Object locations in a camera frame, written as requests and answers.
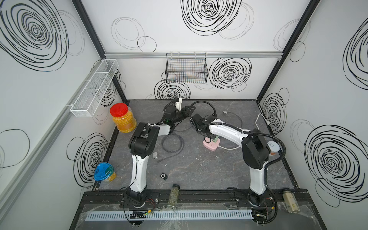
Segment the pink power strip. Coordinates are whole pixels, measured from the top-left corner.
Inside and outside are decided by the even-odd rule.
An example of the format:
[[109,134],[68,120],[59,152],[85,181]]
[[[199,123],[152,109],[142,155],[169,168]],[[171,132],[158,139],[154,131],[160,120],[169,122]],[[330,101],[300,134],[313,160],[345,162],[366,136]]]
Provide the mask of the pink power strip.
[[210,138],[207,138],[207,137],[205,137],[203,140],[203,146],[210,151],[215,151],[219,147],[219,144],[220,144],[220,139],[216,143],[212,142]]

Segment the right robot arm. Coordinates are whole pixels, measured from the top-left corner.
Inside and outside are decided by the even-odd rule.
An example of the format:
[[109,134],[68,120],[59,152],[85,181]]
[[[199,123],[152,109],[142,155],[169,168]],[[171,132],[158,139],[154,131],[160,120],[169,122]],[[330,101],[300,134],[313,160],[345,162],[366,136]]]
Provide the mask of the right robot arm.
[[[269,166],[285,158],[287,152],[285,144],[279,138],[262,133],[258,129],[246,130],[225,123],[218,119],[215,109],[213,114],[206,118],[198,114],[193,115],[195,105],[199,103],[211,105],[207,101],[193,102],[189,106],[190,123],[198,134],[205,137],[205,140],[211,141],[216,136],[220,136],[241,147],[243,160],[250,168],[249,202],[253,206],[260,206],[266,199],[266,191],[268,190],[266,171]],[[271,149],[265,140],[266,137],[274,140],[281,146],[280,156],[272,161],[269,161]]]

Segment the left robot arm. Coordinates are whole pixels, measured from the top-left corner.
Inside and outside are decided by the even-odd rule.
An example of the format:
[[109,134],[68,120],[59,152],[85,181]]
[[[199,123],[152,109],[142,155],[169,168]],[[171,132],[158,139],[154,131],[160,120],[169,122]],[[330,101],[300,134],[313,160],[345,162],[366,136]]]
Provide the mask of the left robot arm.
[[163,116],[157,123],[139,122],[128,147],[132,155],[132,176],[125,195],[135,207],[142,207],[146,200],[146,174],[149,156],[152,155],[159,136],[171,135],[175,127],[189,118],[194,112],[194,106],[184,106],[180,109],[175,105],[167,105]]

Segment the red lid corn jar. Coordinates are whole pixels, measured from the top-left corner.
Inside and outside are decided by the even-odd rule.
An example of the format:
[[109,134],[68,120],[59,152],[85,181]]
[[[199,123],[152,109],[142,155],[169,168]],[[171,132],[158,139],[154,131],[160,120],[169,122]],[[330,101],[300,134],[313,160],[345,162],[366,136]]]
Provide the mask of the red lid corn jar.
[[122,133],[129,133],[137,127],[137,121],[125,103],[114,104],[110,108],[110,114],[117,129]]

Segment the black mp3 player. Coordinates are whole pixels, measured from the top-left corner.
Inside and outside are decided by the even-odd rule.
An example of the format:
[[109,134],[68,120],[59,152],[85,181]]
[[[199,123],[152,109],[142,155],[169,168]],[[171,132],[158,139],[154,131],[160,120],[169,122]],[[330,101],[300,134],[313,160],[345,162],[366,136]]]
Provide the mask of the black mp3 player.
[[167,180],[168,175],[167,175],[167,174],[165,174],[165,173],[163,172],[163,173],[161,173],[160,177],[161,177],[163,180]]

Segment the white lid jar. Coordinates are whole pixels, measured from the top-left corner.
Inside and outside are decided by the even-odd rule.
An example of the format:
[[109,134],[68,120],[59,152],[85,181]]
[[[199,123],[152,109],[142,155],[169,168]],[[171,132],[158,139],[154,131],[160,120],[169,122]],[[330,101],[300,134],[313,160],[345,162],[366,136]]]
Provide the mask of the white lid jar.
[[280,151],[280,145],[275,141],[269,141],[268,147],[270,148],[270,155],[273,156]]

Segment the glass spice bottle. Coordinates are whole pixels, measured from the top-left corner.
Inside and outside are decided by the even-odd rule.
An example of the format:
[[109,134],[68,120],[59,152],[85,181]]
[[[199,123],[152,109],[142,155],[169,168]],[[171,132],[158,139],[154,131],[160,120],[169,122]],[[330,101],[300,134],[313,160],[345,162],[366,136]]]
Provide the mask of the glass spice bottle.
[[173,184],[171,191],[170,191],[168,203],[167,203],[168,207],[172,209],[176,209],[179,192],[180,192],[180,186],[178,184]]

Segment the blue lid jar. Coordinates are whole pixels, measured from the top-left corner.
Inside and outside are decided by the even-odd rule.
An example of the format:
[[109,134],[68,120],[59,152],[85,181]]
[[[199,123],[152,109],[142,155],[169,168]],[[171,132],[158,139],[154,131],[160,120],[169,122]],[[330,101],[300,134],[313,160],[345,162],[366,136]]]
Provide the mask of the blue lid jar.
[[117,174],[110,163],[100,163],[94,173],[95,181],[107,181],[111,182],[116,178]]

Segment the beige small bottle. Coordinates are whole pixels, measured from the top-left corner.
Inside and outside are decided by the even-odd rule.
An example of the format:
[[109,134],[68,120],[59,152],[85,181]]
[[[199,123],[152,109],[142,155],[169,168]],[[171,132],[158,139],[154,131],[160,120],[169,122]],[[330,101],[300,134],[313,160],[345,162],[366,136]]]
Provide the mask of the beige small bottle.
[[289,189],[282,190],[282,196],[289,213],[300,213],[300,207],[295,195]]

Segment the aluminium wall rail back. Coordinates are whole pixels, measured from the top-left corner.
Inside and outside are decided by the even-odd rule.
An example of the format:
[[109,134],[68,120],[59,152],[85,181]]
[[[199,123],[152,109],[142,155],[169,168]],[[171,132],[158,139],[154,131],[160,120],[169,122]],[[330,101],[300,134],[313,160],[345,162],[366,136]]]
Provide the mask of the aluminium wall rail back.
[[106,58],[282,58],[280,51],[212,51],[212,52],[107,52]]

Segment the aluminium wall rail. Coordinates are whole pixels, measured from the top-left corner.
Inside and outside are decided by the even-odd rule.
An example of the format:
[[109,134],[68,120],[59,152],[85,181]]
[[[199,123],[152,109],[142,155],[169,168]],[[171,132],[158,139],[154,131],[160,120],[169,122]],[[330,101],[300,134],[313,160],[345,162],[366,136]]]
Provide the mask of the aluminium wall rail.
[[63,107],[62,111],[59,113],[47,132],[33,148],[28,157],[26,157],[25,163],[20,167],[14,178],[7,185],[6,189],[1,193],[1,218],[4,218],[8,214],[16,199],[19,197],[29,180],[32,178],[49,149],[58,138],[60,132],[69,121],[71,117],[70,108],[76,103],[78,97],[82,95],[82,91],[85,89],[87,82],[89,82],[94,72],[97,71],[98,67],[104,61],[105,59],[102,59],[95,63],[86,79],[82,82],[71,99]]
[[106,58],[282,58],[280,51],[212,51],[212,52],[107,52]]

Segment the aluminium wall rail left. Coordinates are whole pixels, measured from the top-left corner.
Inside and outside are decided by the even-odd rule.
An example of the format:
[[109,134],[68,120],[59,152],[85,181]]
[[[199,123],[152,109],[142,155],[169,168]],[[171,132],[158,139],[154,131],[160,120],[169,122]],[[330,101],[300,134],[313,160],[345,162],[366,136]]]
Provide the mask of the aluminium wall rail left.
[[1,193],[1,218],[4,218],[8,214],[16,199],[19,197],[29,180],[32,178],[49,149],[58,138],[60,132],[69,121],[71,117],[70,108],[76,103],[78,97],[82,95],[82,91],[85,89],[87,82],[89,82],[94,72],[97,71],[98,67],[104,61],[105,59],[102,59],[95,63],[86,79],[82,82],[71,99],[63,107],[62,111],[59,113],[47,132],[33,148],[28,157],[26,157],[25,163],[20,167],[14,178],[7,185],[6,189]]

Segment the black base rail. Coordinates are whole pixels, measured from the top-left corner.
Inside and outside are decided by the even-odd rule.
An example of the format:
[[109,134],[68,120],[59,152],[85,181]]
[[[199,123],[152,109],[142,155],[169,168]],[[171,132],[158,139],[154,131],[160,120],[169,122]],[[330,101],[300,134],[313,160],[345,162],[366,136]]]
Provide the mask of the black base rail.
[[[78,209],[91,208],[99,205],[108,205],[116,208],[138,209],[163,208],[169,201],[170,190],[148,190],[145,204],[140,207],[133,205],[123,190],[100,190],[85,192],[82,196]],[[178,205],[189,203],[226,203],[238,208],[251,208],[248,191],[227,190],[180,190]]]

